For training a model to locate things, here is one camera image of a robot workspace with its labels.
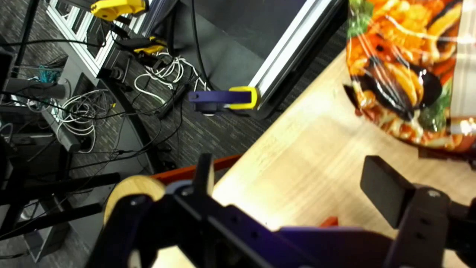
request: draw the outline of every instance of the snack bag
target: snack bag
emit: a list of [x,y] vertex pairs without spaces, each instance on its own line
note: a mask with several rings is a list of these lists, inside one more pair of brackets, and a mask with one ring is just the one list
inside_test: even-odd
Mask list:
[[476,142],[476,0],[349,0],[346,67],[358,115],[424,148]]

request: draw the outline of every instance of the metal frame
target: metal frame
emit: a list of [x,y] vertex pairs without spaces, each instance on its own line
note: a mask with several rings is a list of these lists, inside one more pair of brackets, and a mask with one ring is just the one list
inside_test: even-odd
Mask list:
[[77,189],[87,189],[87,188],[96,188],[104,185],[113,185],[120,180],[120,176],[116,173],[104,174],[104,176],[95,176],[87,179],[74,179],[74,180],[65,180],[65,182],[55,182],[55,183],[43,183],[40,186],[31,186],[31,188],[22,188],[20,186],[20,177],[13,177],[12,182],[15,185],[7,186],[6,191],[0,191],[0,204],[9,204],[7,215],[3,221],[3,225],[0,228],[0,240],[7,240],[20,234],[28,234],[35,229],[53,227],[58,224],[64,224],[68,221],[86,218],[95,213],[102,212],[102,206],[98,203],[83,206],[83,207],[74,207],[70,210],[58,210],[53,213],[46,213],[44,216],[34,218],[31,221],[17,222],[17,218],[20,212],[23,210],[23,206],[28,204],[29,200],[38,200],[44,195],[61,195],[74,192]]
[[293,61],[293,54],[303,43],[308,33],[322,17],[331,0],[306,0],[293,23],[287,27],[282,37],[273,46],[261,67],[255,72],[250,87],[255,87],[264,95],[278,79],[285,66]]
[[255,118],[267,118],[269,113],[282,101],[282,98],[296,87],[299,79],[306,73],[318,52],[334,36],[336,30],[346,21],[348,2],[331,0],[306,37],[293,52],[287,66],[275,76],[273,82],[261,95],[261,103],[254,113]]
[[[64,17],[58,12],[56,5],[58,5],[58,0],[50,0],[47,9],[46,9],[46,14],[53,21],[53,24],[58,27],[61,34],[65,39],[84,40],[86,34],[87,34],[87,28],[90,27],[93,17],[89,12],[84,14],[78,30],[74,33],[73,26],[75,23],[75,20],[78,20],[80,9],[75,6],[71,6],[70,14],[67,17]],[[108,31],[105,36],[105,40],[104,40],[105,42],[104,48],[101,48],[95,57],[89,54],[89,51],[84,45],[80,45],[80,43],[70,43],[70,45],[74,49],[74,52],[78,55],[78,58],[84,63],[84,66],[92,73],[92,76],[96,76],[114,46],[114,39],[116,39],[116,34]]]

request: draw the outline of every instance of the gray floor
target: gray floor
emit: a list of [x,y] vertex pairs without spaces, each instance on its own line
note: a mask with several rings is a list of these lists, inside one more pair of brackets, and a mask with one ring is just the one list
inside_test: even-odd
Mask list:
[[[0,17],[0,34],[4,36],[9,42],[19,40],[19,30],[22,17],[25,12],[28,0],[17,2],[4,2],[1,3]],[[311,66],[309,72],[303,75],[303,79],[290,91],[288,97],[278,107],[278,112],[272,115],[266,121],[255,121],[247,118],[226,118],[226,116],[214,116],[205,118],[202,115],[194,113],[186,101],[183,101],[183,125],[177,136],[166,140],[165,146],[169,149],[169,154],[162,154],[160,158],[174,161],[178,167],[192,165],[196,162],[199,154],[211,152],[217,158],[244,154],[264,131],[266,128],[279,116],[279,110],[285,110],[299,94],[306,88],[306,85],[319,73],[343,48],[345,37],[343,28],[337,31],[337,34],[328,42],[325,49],[316,57],[315,63]],[[47,21],[44,14],[44,6],[37,12],[35,24],[31,33],[31,39],[44,39],[47,36],[61,37],[55,30],[53,24]],[[56,45],[38,45],[29,46],[23,64],[26,66],[38,66],[44,64],[50,60],[64,55],[64,52]],[[131,75],[128,82],[131,82],[135,75],[142,73],[142,69],[134,66],[131,69]],[[135,98],[135,93],[128,94],[128,98]],[[136,106],[141,109],[156,109],[156,104],[148,101],[147,98],[139,97],[136,100]],[[172,110],[172,113],[159,121],[151,116],[141,116],[144,125],[148,130],[150,137],[156,142],[166,137],[177,124],[180,122],[180,109],[178,104]],[[104,134],[99,137],[99,143],[110,143],[117,139],[113,134]],[[89,155],[83,158],[77,158],[78,162],[93,162],[98,160],[104,160],[104,155]],[[90,176],[96,173],[102,167],[92,167],[87,170],[81,170],[75,173],[75,176]],[[108,194],[107,188],[96,189],[92,194],[86,194],[77,198],[77,203],[90,203],[95,200],[104,200]],[[87,253],[93,246],[96,234],[101,228],[101,216],[90,216],[87,219],[80,219],[71,222],[73,231],[68,234],[62,250],[44,256],[38,264],[34,264],[29,256],[22,256],[12,261],[0,261],[0,267],[44,267],[44,268],[80,268],[87,259]],[[25,246],[20,238],[12,238],[6,241],[0,241],[0,256],[12,255],[25,250]]]

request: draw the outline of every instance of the cable bundle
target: cable bundle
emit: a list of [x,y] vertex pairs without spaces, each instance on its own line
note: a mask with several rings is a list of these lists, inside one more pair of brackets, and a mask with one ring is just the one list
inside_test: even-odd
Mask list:
[[[159,52],[156,57],[171,57],[171,55],[168,52]],[[200,85],[202,91],[209,91],[206,82],[199,78],[196,69],[189,61],[186,61],[183,57],[174,57],[174,60],[169,66],[159,69],[159,70],[154,70],[151,67],[145,67],[145,73],[138,75],[134,79],[134,88],[138,93],[150,95],[150,97],[159,100],[162,104],[165,104],[166,101],[162,97],[139,88],[138,81],[142,78],[148,78],[151,81],[156,81],[156,82],[165,85],[169,91],[174,91],[174,85],[177,85],[183,79],[186,67],[189,67],[194,76],[193,91],[196,91],[199,85]]]
[[73,136],[83,139],[90,137],[90,148],[89,151],[80,151],[78,154],[90,154],[95,148],[96,140],[96,127],[95,119],[98,115],[98,107],[90,101],[90,95],[102,95],[108,93],[107,90],[93,90],[81,95],[74,95],[64,101],[59,107],[53,110],[53,115],[58,121],[56,134],[61,127],[64,127],[67,131],[70,131]]

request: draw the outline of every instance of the light wood surface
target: light wood surface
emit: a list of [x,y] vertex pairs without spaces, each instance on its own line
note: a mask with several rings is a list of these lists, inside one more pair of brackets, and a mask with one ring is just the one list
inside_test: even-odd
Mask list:
[[468,164],[418,160],[415,148],[355,116],[342,88],[345,82],[342,52],[224,174],[212,197],[223,206],[238,206],[270,229],[316,227],[337,216],[343,227],[394,237],[360,189],[364,157],[379,155],[412,183],[470,203],[476,173]]

